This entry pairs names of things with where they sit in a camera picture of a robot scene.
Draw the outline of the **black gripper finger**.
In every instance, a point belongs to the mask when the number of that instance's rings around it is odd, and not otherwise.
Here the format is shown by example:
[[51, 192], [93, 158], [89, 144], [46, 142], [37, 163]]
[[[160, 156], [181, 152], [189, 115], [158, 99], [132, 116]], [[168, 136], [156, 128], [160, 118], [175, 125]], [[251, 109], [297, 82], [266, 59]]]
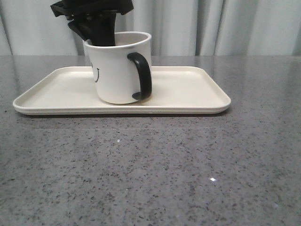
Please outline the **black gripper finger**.
[[93, 17], [92, 16], [71, 16], [71, 21], [68, 27], [73, 30], [82, 40], [90, 40], [92, 42], [93, 31]]
[[115, 13], [93, 15], [90, 40], [94, 46], [115, 46]]

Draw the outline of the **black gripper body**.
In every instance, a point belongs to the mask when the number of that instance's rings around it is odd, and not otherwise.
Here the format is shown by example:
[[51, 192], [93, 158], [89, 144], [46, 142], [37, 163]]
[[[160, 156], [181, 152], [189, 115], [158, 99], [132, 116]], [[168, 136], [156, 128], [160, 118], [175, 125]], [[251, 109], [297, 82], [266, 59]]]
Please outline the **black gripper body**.
[[131, 0], [61, 0], [50, 6], [55, 17], [64, 15], [67, 20], [120, 13], [125, 15], [134, 9]]

